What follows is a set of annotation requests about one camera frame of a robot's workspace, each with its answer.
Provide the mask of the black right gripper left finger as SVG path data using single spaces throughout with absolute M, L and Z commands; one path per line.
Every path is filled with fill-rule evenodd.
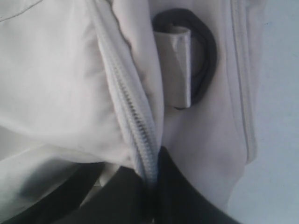
M 6 223 L 140 224 L 146 208 L 144 184 L 129 168 L 120 167 L 90 201 L 83 203 L 103 170 L 103 163 L 81 164 L 56 190 Z

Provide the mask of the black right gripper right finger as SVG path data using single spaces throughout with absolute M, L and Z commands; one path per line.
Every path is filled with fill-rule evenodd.
M 230 217 L 206 200 L 161 147 L 158 156 L 156 224 L 229 224 Z

